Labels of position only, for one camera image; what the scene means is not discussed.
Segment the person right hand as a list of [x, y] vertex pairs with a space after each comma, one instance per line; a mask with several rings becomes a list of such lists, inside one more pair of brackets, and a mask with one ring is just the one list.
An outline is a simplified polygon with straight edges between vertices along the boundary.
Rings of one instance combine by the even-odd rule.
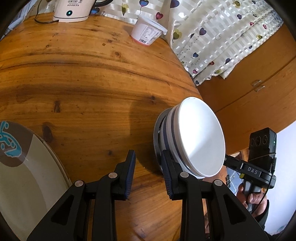
[[267, 200], [265, 193], [263, 193], [262, 191], [260, 193], [251, 193], [248, 197], [246, 197], [243, 191], [244, 185], [240, 184], [238, 187], [238, 192], [236, 194], [238, 200], [243, 204], [245, 208], [248, 208], [248, 204], [255, 204], [257, 209], [252, 214], [253, 217], [258, 217], [262, 215], [269, 205], [269, 201]]

